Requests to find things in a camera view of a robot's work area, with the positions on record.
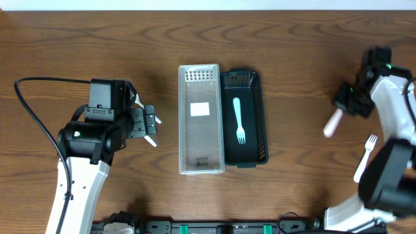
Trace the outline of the white plastic fork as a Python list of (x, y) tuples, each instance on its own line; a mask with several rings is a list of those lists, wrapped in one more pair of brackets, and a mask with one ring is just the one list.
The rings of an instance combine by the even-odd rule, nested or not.
[(367, 165), (367, 161), (369, 159), (369, 155), (370, 153), (373, 151), (376, 141), (377, 141), (378, 137), (374, 134), (372, 134), (366, 141), (365, 143), (365, 152), (361, 158), (360, 163), (358, 164), (355, 174), (353, 176), (353, 180), (355, 183), (359, 183), (361, 176), (366, 168)]
[(239, 144), (243, 145), (246, 143), (246, 135), (245, 135), (244, 128), (242, 126), (241, 101), (238, 97), (233, 98), (233, 108), (235, 111), (235, 117), (237, 121), (237, 130), (236, 130), (237, 140)]
[(333, 136), (342, 117), (343, 111), (341, 109), (336, 109), (324, 126), (323, 133), (326, 138), (331, 138)]

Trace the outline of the white plastic fork top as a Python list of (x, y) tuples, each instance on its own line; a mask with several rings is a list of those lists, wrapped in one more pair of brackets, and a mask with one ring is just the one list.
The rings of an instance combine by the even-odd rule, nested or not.
[(237, 140), (239, 144), (243, 145), (246, 143), (246, 135), (245, 135), (244, 128), (242, 126), (241, 101), (238, 97), (233, 98), (233, 108), (235, 111), (235, 117), (237, 121), (237, 130), (236, 130)]

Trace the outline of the black plastic basket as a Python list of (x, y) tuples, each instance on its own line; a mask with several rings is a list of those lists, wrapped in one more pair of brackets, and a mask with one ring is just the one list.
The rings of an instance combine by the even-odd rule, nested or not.
[[(261, 78), (249, 68), (232, 68), (220, 74), (225, 163), (238, 168), (255, 168), (269, 159)], [(237, 140), (233, 98), (241, 104), (246, 143)]]

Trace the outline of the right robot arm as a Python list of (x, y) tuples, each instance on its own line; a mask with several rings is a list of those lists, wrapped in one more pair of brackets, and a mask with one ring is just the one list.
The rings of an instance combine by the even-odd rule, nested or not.
[(415, 215), (415, 180), (404, 175), (409, 165), (415, 165), (413, 90), (405, 77), (377, 78), (370, 97), (378, 109), (385, 144), (368, 166), (360, 166), (357, 194), (326, 209), (325, 230), (357, 233)]

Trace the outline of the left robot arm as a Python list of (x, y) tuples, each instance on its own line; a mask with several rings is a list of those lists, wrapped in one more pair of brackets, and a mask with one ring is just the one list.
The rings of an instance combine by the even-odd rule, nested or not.
[(129, 109), (117, 122), (79, 121), (92, 107), (80, 106), (58, 135), (64, 157), (58, 162), (58, 182), (47, 233), (90, 233), (99, 194), (116, 151), (129, 138), (152, 143), (160, 119), (152, 105)]

